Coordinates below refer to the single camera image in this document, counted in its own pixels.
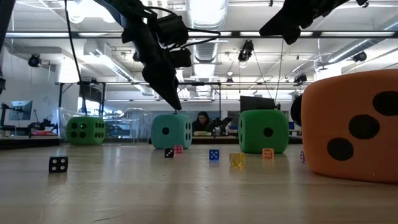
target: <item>orange die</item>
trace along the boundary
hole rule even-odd
[[[274,149],[262,149],[262,158],[263,159],[273,159],[274,158]]]

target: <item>black die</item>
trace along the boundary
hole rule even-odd
[[[164,149],[164,157],[165,158],[173,158],[174,157],[174,149]]]
[[[59,173],[68,170],[68,156],[52,156],[49,161],[49,172]]]

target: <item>small die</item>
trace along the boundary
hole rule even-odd
[[[263,159],[273,159],[274,158],[274,149],[262,149],[262,158]]]
[[[218,149],[210,149],[209,159],[210,160],[218,160],[219,158],[220,158],[220,151]]]
[[[243,152],[230,153],[229,154],[229,163],[233,167],[243,168],[246,163],[246,155]]]
[[[51,156],[49,161],[49,172],[59,173],[68,171],[68,156]]]
[[[176,154],[181,154],[183,152],[184,148],[182,146],[176,145],[174,146],[174,152]]]
[[[305,161],[305,156],[304,156],[304,152],[303,152],[303,151],[301,151],[301,153],[300,153],[300,159],[301,159],[301,163],[302,163],[302,164],[307,163],[307,162]]]
[[[174,157],[174,149],[169,149],[169,148],[164,149],[164,157],[165,158],[173,158]]]

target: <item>fluorescent light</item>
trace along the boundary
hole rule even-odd
[[[79,32],[80,37],[120,37],[122,32]]]
[[[201,40],[201,39],[198,39],[198,38],[191,39],[191,40],[188,40],[187,43],[198,42],[198,40]],[[212,41],[209,41],[208,43],[215,43],[215,44],[221,43],[221,44],[224,44],[224,43],[229,43],[229,41],[228,40],[212,40]]]
[[[112,82],[112,83],[106,83],[107,85],[131,85],[131,83],[120,83],[120,82]]]
[[[240,35],[242,37],[247,37],[247,36],[260,37],[259,32],[241,32]]]
[[[135,82],[135,83],[129,83],[129,82],[108,82],[106,83],[107,85],[149,85],[147,82]]]
[[[229,37],[232,35],[232,32],[221,32],[222,37]]]
[[[218,34],[209,34],[206,32],[189,32],[190,37],[216,37]],[[222,37],[231,36],[232,32],[221,32]]]
[[[304,32],[301,32],[300,36],[301,37],[310,37],[310,36],[312,36],[312,34],[313,34],[313,32],[304,31]]]
[[[363,31],[356,31],[356,32],[322,32],[321,36],[328,36],[328,37],[378,37],[378,36],[392,36],[395,32],[363,32]]]
[[[8,32],[6,38],[59,38],[69,37],[67,32]]]
[[[108,102],[128,102],[130,100],[106,100]]]

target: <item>blue die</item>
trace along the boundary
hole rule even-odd
[[[209,159],[210,160],[218,160],[219,158],[220,158],[220,151],[218,149],[210,149]]]
[[[176,145],[188,149],[192,143],[190,117],[180,114],[156,116],[152,123],[151,138],[156,149],[173,149]]]

